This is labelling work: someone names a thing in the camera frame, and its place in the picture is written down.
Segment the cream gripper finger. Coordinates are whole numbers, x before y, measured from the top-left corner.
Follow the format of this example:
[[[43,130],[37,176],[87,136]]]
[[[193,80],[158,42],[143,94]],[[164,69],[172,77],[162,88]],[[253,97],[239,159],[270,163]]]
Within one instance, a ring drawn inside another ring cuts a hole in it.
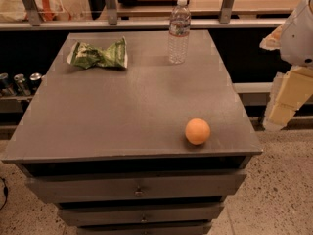
[[[259,47],[269,51],[279,50],[281,47],[280,38],[282,28],[281,25],[275,28],[269,35],[261,40]]]
[[[313,69],[292,66],[286,73],[278,72],[273,80],[263,127],[281,130],[313,95]]]

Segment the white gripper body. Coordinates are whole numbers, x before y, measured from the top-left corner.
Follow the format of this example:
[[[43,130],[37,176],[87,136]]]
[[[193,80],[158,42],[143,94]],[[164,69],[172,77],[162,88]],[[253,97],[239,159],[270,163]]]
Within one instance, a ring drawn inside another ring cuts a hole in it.
[[[301,0],[283,24],[281,58],[294,66],[313,66],[313,0]]]

